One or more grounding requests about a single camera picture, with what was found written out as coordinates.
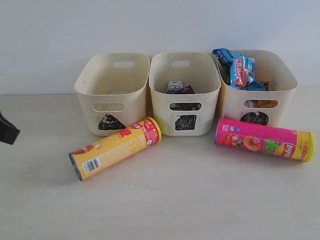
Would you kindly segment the white blue milk carton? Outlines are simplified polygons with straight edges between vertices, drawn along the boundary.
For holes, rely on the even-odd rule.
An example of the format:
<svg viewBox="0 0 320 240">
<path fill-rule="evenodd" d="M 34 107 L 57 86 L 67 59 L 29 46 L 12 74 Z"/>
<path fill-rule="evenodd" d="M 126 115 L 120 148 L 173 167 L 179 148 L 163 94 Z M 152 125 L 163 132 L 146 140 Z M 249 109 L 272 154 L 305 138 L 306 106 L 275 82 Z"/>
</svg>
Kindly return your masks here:
<svg viewBox="0 0 320 240">
<path fill-rule="evenodd" d="M 167 94 L 175 94 L 184 87 L 182 80 L 170 80 L 167 83 Z"/>
</svg>

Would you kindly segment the purple small carton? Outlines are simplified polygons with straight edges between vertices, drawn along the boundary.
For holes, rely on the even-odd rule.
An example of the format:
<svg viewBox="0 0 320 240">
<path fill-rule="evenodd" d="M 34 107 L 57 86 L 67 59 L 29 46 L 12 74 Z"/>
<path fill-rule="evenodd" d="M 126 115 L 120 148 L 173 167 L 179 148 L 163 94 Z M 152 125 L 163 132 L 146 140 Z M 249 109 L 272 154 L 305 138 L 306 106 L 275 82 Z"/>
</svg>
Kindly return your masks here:
<svg viewBox="0 0 320 240">
<path fill-rule="evenodd" d="M 195 91 L 191 87 L 191 85 L 187 85 L 179 90 L 175 90 L 172 92 L 173 94 L 195 94 Z M 170 108 L 172 110 L 178 110 L 178 111 L 196 111 L 198 110 L 198 104 L 197 103 L 171 103 Z"/>
</svg>

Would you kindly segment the blue noodle packet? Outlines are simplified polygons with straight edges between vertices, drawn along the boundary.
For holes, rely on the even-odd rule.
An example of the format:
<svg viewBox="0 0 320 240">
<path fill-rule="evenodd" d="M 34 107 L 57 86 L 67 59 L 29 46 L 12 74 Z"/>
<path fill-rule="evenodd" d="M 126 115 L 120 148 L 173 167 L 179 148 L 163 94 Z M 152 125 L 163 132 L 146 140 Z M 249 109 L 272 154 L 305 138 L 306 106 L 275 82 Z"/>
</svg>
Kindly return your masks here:
<svg viewBox="0 0 320 240">
<path fill-rule="evenodd" d="M 224 72 L 224 82 L 231 88 L 245 91 L 267 91 L 268 84 L 256 79 L 255 60 L 226 48 L 212 51 Z"/>
</svg>

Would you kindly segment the orange noodle packet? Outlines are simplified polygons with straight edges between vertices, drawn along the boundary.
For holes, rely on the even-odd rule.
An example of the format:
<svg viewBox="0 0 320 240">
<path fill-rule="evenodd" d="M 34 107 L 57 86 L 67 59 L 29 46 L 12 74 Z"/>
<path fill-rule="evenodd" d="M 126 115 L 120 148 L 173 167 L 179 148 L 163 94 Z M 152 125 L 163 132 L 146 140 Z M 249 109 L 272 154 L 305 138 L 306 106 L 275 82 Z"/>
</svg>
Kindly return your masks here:
<svg viewBox="0 0 320 240">
<path fill-rule="evenodd" d="M 250 109 L 272 109 L 278 105 L 277 100 L 253 100 L 249 99 L 244 102 L 244 107 Z"/>
</svg>

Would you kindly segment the yellow chips can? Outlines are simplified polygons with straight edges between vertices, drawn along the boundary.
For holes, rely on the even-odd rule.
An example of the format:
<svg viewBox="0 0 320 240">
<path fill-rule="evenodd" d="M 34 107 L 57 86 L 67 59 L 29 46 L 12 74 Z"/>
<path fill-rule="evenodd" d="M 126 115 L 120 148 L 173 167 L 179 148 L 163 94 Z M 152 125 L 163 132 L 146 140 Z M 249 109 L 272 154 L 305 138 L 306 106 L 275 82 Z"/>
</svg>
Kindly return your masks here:
<svg viewBox="0 0 320 240">
<path fill-rule="evenodd" d="M 162 139 L 158 123 L 152 117 L 128 126 L 94 143 L 69 153 L 80 181 L 105 170 L 146 149 Z"/>
</svg>

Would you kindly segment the cream bin with triangle mark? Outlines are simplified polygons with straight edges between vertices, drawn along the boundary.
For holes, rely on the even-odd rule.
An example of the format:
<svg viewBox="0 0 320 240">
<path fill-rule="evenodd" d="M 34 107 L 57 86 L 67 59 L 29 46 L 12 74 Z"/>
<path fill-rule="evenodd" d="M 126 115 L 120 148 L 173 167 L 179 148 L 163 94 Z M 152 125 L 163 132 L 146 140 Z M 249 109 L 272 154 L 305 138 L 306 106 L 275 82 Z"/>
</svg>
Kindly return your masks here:
<svg viewBox="0 0 320 240">
<path fill-rule="evenodd" d="M 109 136 L 147 116 L 149 69 L 142 53 L 104 53 L 88 61 L 74 89 L 94 135 Z"/>
</svg>

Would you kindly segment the cream bin with square mark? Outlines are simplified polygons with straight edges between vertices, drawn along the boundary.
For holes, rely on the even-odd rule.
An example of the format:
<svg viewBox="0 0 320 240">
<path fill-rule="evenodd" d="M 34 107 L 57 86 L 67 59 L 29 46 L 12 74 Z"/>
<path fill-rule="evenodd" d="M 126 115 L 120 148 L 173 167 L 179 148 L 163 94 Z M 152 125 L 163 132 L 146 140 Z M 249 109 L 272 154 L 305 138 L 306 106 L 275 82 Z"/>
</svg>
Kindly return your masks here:
<svg viewBox="0 0 320 240">
<path fill-rule="evenodd" d="M 183 81 L 193 94 L 168 94 L 169 81 Z M 151 59 L 149 87 L 154 119 L 163 135 L 202 136 L 213 125 L 221 80 L 203 52 L 165 52 Z"/>
</svg>

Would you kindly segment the cream bin with circle mark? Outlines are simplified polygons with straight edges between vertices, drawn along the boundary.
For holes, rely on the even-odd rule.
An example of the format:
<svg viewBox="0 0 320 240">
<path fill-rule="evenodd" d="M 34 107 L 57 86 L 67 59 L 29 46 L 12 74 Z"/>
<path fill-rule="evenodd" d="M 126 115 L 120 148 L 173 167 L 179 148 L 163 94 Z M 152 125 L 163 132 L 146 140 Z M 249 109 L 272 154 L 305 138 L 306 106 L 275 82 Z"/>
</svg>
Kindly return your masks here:
<svg viewBox="0 0 320 240">
<path fill-rule="evenodd" d="M 219 118 L 251 120 L 253 116 L 267 116 L 267 126 L 279 127 L 289 109 L 298 82 L 282 59 L 271 51 L 258 49 L 237 49 L 236 52 L 255 60 L 256 79 L 268 83 L 267 91 L 235 89 L 225 83 L 226 74 L 218 58 L 212 55 L 218 71 L 221 88 L 216 114 Z M 247 100 L 277 101 L 273 108 L 248 108 Z"/>
</svg>

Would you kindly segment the pink Lay's chips can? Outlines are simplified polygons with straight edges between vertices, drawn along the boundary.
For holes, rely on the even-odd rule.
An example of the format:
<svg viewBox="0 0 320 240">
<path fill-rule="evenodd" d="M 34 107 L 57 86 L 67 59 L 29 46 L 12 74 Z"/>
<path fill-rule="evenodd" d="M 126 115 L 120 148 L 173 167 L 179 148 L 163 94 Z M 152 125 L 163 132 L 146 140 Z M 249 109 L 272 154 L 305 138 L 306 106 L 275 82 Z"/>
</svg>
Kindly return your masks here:
<svg viewBox="0 0 320 240">
<path fill-rule="evenodd" d="M 315 154 L 316 135 L 311 131 L 220 118 L 215 143 L 307 163 Z"/>
</svg>

